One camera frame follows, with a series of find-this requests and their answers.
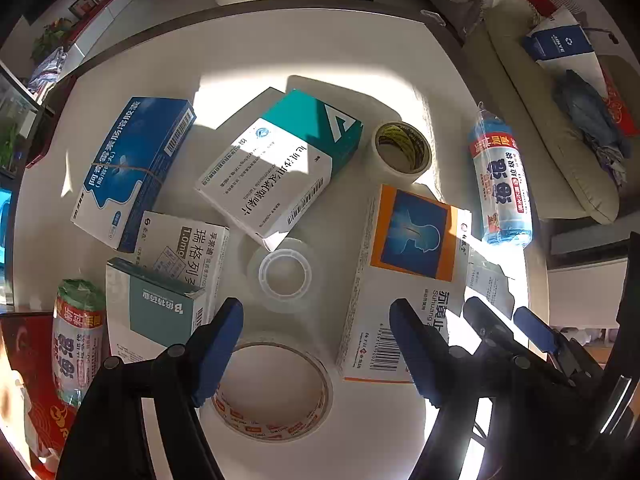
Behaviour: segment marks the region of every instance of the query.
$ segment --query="green plant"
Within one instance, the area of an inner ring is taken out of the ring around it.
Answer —
[[[0,121],[0,166],[7,170],[14,156],[14,144],[17,136],[18,124],[15,120],[4,118]]]
[[[36,65],[42,63],[47,56],[64,43],[65,34],[73,27],[71,20],[59,18],[44,28],[42,36],[33,42],[31,59]]]

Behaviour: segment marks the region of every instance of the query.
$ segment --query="printed tape roll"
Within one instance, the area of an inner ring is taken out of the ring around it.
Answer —
[[[285,238],[271,253],[264,247],[255,251],[246,275],[252,293],[266,308],[292,314],[318,299],[321,270],[308,245],[295,238]]]
[[[211,398],[225,424],[253,440],[290,442],[326,420],[334,388],[320,359],[285,335],[242,338]]]
[[[431,165],[431,149],[417,128],[401,121],[384,123],[371,136],[367,173],[381,184],[403,188]]]

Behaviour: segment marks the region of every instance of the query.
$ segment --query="round white table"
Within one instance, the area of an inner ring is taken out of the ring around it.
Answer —
[[[459,47],[429,18],[349,0],[237,4],[178,18],[125,40],[79,67],[49,153],[24,172],[15,217],[15,304],[52,308],[63,278],[82,276],[104,286],[105,262],[116,252],[73,225],[70,215],[91,160],[130,97],[189,99],[197,114],[154,210],[225,224],[193,190],[196,179],[278,98],[277,91],[299,88],[365,125],[353,160],[290,233],[310,245],[324,267],[328,285],[320,306],[300,317],[264,309],[245,276],[258,245],[234,226],[216,303],[239,298],[248,331],[285,332],[302,340],[312,333],[321,358],[332,366],[366,203],[375,188],[362,177],[365,147],[375,127],[403,120],[419,128],[434,161],[414,190],[479,216],[466,140],[476,102],[456,66],[464,70]],[[522,251],[478,249],[496,263],[509,262],[503,269],[516,307],[527,305]],[[473,351],[479,339],[468,324],[453,315],[448,319],[450,344]],[[253,442],[224,426],[208,404],[200,412],[226,478],[278,480],[407,478],[433,415],[413,385],[341,380],[334,381],[327,421],[291,443]],[[154,416],[152,403],[145,402],[156,474],[171,478]]]

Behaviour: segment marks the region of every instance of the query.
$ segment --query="clear tape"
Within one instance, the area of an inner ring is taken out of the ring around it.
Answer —
[[[267,280],[269,267],[281,258],[297,260],[305,273],[303,283],[291,294],[277,293]],[[293,314],[314,304],[322,285],[322,272],[314,252],[295,238],[285,238],[271,253],[262,247],[255,251],[247,266],[247,278],[256,299],[267,309],[280,314]]]

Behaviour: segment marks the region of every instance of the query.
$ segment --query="transparent tape roll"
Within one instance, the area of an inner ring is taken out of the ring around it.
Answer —
[[[255,251],[247,266],[252,293],[266,308],[293,314],[318,300],[323,273],[311,248],[295,238],[285,238],[269,252]]]

